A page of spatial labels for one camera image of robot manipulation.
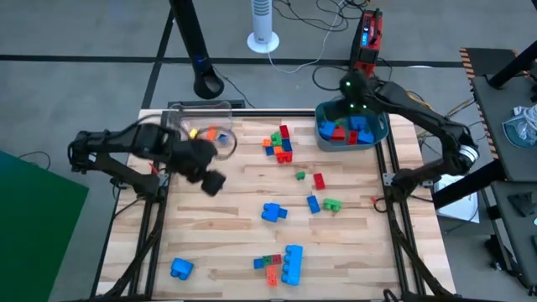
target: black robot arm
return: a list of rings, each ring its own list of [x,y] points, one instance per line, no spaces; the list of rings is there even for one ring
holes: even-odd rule
[[[406,200],[418,185],[427,180],[437,181],[442,174],[465,174],[476,162],[479,153],[468,127],[415,102],[403,87],[390,81],[366,79],[362,72],[355,71],[341,79],[340,90],[344,96],[342,108],[399,114],[440,139],[441,159],[418,169],[401,169],[394,176],[390,193],[395,200]]]
[[[130,184],[139,195],[152,197],[158,194],[157,175],[140,174],[113,159],[112,153],[130,153],[165,164],[168,172],[182,174],[191,183],[202,181],[201,188],[211,196],[226,180],[219,172],[207,170],[217,155],[212,142],[197,138],[181,140],[180,132],[152,123],[140,124],[138,121],[118,132],[80,131],[68,150],[75,172],[85,174],[88,170],[100,170],[111,175],[113,184]]]

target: wooden tabletop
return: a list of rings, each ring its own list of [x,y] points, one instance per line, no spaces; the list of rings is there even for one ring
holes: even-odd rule
[[[141,115],[149,113],[155,111],[144,110]],[[414,125],[399,116],[390,119],[401,168],[421,166]],[[280,124],[289,128],[292,164],[277,164],[261,146],[262,139]],[[234,117],[232,126],[238,137],[237,151],[229,160],[213,164],[227,176],[217,196],[205,195],[199,184],[191,185],[179,175],[171,179],[153,298],[378,299],[386,288],[399,294],[388,220],[370,201],[371,196],[383,195],[375,149],[320,151],[312,117]],[[383,147],[391,169],[388,149]],[[128,160],[129,166],[144,173],[149,173],[148,163],[133,156]],[[306,177],[298,181],[295,173],[301,170]],[[323,174],[325,190],[315,190],[314,173]],[[306,202],[306,196],[312,194],[320,202],[324,198],[342,200],[341,211],[312,215]],[[427,190],[415,194],[430,198]],[[134,193],[125,190],[117,210],[134,199]],[[277,223],[262,220],[266,202],[288,209],[287,219]],[[454,292],[434,206],[414,199],[408,204],[421,258],[441,284]],[[109,290],[133,259],[142,213],[143,202],[139,202],[113,222],[98,294]],[[253,260],[284,254],[288,244],[304,247],[300,285],[279,280],[277,287],[269,288],[264,269],[253,269]],[[170,277],[174,258],[194,263],[188,280]],[[405,267],[415,291],[408,258]],[[145,273],[141,282],[145,282]]]

